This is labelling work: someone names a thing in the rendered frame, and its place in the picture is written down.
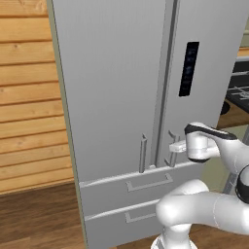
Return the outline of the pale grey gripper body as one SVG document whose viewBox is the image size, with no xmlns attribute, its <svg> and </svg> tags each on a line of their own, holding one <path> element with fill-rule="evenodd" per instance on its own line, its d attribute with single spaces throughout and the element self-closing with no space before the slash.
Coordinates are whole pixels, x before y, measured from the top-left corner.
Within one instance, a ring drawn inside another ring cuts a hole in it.
<svg viewBox="0 0 249 249">
<path fill-rule="evenodd" d="M 185 140 L 181 140 L 169 145 L 169 151 L 172 153 L 184 153 L 187 150 L 187 143 Z"/>
</svg>

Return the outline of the grey fridge drawer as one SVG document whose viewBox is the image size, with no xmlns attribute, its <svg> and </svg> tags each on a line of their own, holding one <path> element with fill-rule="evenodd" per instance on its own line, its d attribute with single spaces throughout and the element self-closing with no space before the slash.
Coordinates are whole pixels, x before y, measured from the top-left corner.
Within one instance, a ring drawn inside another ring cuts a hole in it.
<svg viewBox="0 0 249 249">
<path fill-rule="evenodd" d="M 159 199 L 179 187 L 181 184 L 200 179 L 203 164 L 191 161 L 178 163 L 175 167 L 161 167 L 145 170 L 143 173 L 133 172 L 99 179 L 91 182 L 81 182 L 80 192 L 85 218 L 102 212 Z M 165 173 L 169 173 L 172 183 L 128 192 L 126 183 L 132 186 L 141 186 L 149 183 L 163 181 Z"/>
<path fill-rule="evenodd" d="M 127 224 L 125 212 L 132 218 L 156 213 L 157 199 L 134 204 L 85 218 L 88 249 L 109 249 L 117 245 L 159 234 L 162 225 L 157 217 Z"/>
</svg>

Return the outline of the grey fridge door with panel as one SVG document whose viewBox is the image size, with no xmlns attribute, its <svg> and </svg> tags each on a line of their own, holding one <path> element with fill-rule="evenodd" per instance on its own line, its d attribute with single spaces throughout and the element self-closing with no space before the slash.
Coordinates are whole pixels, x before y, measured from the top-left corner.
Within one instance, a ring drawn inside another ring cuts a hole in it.
<svg viewBox="0 0 249 249">
<path fill-rule="evenodd" d="M 249 0 L 179 0 L 159 166 L 169 159 L 168 131 L 182 140 L 189 123 L 217 125 L 248 18 Z M 187 160 L 178 154 L 176 163 Z"/>
</svg>

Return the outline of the black hob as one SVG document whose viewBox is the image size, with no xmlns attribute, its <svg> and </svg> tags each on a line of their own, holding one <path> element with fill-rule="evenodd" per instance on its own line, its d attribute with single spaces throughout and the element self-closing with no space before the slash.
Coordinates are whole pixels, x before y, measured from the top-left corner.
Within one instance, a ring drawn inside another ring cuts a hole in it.
<svg viewBox="0 0 249 249">
<path fill-rule="evenodd" d="M 249 114 L 249 55 L 236 58 L 226 98 Z"/>
</svg>

